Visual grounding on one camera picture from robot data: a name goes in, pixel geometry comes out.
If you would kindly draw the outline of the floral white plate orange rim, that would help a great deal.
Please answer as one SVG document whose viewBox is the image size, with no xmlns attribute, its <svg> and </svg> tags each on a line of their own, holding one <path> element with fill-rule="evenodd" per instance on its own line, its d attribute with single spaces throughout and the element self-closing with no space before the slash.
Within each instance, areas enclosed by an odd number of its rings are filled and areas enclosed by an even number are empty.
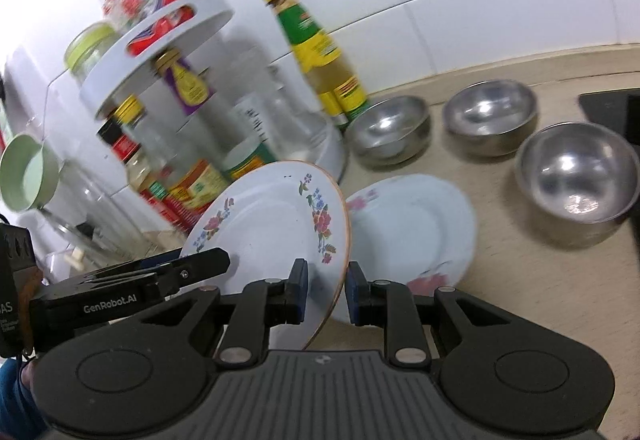
<svg viewBox="0 0 640 440">
<path fill-rule="evenodd" d="M 305 319 L 270 332 L 274 349 L 302 350 L 329 319 L 341 294 L 352 237 L 346 201 L 324 169 L 302 161 L 264 165 L 241 177 L 207 208 L 182 256 L 219 247 L 231 264 L 210 279 L 224 294 L 250 282 L 285 279 L 294 261 L 308 264 Z"/>
</svg>

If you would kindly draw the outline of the white plate pink flower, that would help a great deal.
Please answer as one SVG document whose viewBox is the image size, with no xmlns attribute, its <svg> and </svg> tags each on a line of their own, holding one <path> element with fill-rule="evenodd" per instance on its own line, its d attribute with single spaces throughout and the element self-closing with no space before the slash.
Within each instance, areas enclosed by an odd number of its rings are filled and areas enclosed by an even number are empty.
<svg viewBox="0 0 640 440">
<path fill-rule="evenodd" d="M 425 174 L 390 177 L 347 199 L 352 249 L 370 281 L 399 282 L 416 295 L 455 286 L 475 256 L 474 208 L 453 183 Z"/>
</svg>

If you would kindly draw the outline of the steel bowl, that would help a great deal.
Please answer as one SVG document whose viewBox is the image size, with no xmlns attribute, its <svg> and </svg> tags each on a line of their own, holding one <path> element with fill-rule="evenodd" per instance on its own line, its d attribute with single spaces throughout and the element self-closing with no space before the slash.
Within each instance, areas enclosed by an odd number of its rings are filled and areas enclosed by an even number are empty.
<svg viewBox="0 0 640 440">
<path fill-rule="evenodd" d="M 512 80 L 479 82 L 442 108 L 442 127 L 454 150 L 481 159 L 511 155 L 535 131 L 539 104 L 529 86 Z"/>
<path fill-rule="evenodd" d="M 416 96 L 378 101 L 349 124 L 345 138 L 352 156 L 361 165 L 398 166 L 414 159 L 430 145 L 430 107 Z"/>
<path fill-rule="evenodd" d="M 639 158 L 619 134 L 588 122 L 544 127 L 518 148 L 514 177 L 530 225 L 585 249 L 614 234 L 639 200 Z"/>
</svg>

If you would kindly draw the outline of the glass pot lid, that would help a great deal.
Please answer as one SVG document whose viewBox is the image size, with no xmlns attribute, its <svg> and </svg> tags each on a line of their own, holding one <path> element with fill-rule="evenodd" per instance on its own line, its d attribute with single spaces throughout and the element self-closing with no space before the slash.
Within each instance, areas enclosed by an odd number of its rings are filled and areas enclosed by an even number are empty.
<svg viewBox="0 0 640 440">
<path fill-rule="evenodd" d="M 99 267 L 158 252 L 99 182 L 72 160 L 62 162 L 52 197 L 37 209 L 54 231 Z"/>
</svg>

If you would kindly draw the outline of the green mug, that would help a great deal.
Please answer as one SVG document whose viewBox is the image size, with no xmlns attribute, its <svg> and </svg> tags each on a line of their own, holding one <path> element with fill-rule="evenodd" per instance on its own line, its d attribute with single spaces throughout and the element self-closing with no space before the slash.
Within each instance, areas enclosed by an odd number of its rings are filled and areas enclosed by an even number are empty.
<svg viewBox="0 0 640 440">
<path fill-rule="evenodd" d="M 14 213 L 46 205 L 58 187 L 58 158 L 29 134 L 15 136 L 1 156 L 1 198 Z"/>
</svg>

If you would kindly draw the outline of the yellow cap vinegar bottle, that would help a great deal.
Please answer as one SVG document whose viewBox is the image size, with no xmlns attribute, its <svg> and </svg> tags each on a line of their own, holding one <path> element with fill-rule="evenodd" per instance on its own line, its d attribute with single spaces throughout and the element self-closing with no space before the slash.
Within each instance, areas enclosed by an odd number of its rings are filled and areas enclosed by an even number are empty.
<svg viewBox="0 0 640 440">
<path fill-rule="evenodd" d="M 125 133 L 142 145 L 168 194 L 198 221 L 228 182 L 200 148 L 158 122 L 136 95 L 129 95 L 114 115 Z"/>
</svg>

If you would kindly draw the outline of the clear glass bottle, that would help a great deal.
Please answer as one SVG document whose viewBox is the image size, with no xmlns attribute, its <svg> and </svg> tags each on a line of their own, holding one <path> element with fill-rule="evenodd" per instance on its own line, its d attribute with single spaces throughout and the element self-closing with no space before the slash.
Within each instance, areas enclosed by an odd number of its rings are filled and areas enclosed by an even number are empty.
<svg viewBox="0 0 640 440">
<path fill-rule="evenodd" d="M 280 160 L 314 163 L 326 141 L 326 120 L 291 94 L 269 69 L 264 54 L 231 41 L 230 62 L 220 85 L 236 112 Z"/>
</svg>

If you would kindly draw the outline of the red label sauce bottle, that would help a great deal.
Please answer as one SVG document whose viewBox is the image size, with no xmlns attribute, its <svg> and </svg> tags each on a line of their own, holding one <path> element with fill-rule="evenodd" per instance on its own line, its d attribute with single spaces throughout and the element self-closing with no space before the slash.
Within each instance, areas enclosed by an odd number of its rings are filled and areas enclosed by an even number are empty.
<svg viewBox="0 0 640 440">
<path fill-rule="evenodd" d="M 141 150 L 140 145 L 132 141 L 124 134 L 120 125 L 110 117 L 98 130 L 98 136 L 111 148 L 117 159 L 124 164 L 127 174 L 134 170 L 134 157 Z M 151 206 L 160 217 L 171 224 L 176 230 L 182 232 L 184 230 L 180 218 L 163 202 L 154 197 L 149 189 L 140 190 L 132 183 L 129 184 L 132 190 L 136 191 L 146 204 Z"/>
</svg>

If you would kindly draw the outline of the green yellow oil bottle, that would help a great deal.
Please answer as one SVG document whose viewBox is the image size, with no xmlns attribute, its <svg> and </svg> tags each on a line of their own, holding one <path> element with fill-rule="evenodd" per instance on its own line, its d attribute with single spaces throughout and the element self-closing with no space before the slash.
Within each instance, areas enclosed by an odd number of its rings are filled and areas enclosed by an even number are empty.
<svg viewBox="0 0 640 440">
<path fill-rule="evenodd" d="M 369 107 L 354 68 L 344 52 L 299 0 L 264 0 L 276 16 L 300 72 L 334 125 L 344 131 Z"/>
</svg>

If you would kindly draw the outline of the purple label bottle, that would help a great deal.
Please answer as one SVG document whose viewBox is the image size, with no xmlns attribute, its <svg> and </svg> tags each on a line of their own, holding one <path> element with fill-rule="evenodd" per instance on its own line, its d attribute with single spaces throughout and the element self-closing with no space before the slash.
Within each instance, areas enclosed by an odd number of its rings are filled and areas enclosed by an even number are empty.
<svg viewBox="0 0 640 440">
<path fill-rule="evenodd" d="M 213 96 L 212 89 L 195 73 L 179 49 L 166 49 L 155 57 L 154 68 L 158 76 L 171 89 L 186 115 L 200 110 Z"/>
</svg>

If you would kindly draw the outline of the green lid jar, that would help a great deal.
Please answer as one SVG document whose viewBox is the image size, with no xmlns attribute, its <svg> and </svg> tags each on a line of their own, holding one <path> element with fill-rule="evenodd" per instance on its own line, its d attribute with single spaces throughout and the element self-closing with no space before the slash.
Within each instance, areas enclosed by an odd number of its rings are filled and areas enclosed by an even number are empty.
<svg viewBox="0 0 640 440">
<path fill-rule="evenodd" d="M 107 23 L 93 23 L 67 46 L 64 62 L 75 81 L 81 85 L 101 58 L 119 40 L 119 34 Z"/>
</svg>

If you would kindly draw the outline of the black gas stove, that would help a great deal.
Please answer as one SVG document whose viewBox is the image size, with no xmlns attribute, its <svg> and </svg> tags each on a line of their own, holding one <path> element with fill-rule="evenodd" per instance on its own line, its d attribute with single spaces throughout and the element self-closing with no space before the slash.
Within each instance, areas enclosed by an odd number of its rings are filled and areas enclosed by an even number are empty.
<svg viewBox="0 0 640 440">
<path fill-rule="evenodd" d="M 638 88 L 581 94 L 578 104 L 589 122 L 603 125 L 640 145 L 640 94 Z"/>
</svg>

